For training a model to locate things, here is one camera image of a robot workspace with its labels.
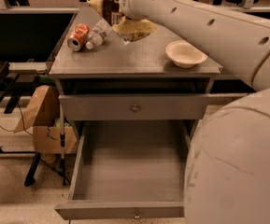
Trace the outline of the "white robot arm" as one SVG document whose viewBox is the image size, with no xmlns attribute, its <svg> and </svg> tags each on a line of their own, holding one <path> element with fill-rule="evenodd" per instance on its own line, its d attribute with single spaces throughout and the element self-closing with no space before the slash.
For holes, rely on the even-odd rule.
<svg viewBox="0 0 270 224">
<path fill-rule="evenodd" d="M 120 0 L 184 38 L 254 93 L 214 113 L 186 164 L 185 224 L 270 224 L 270 20 L 192 0 Z"/>
</svg>

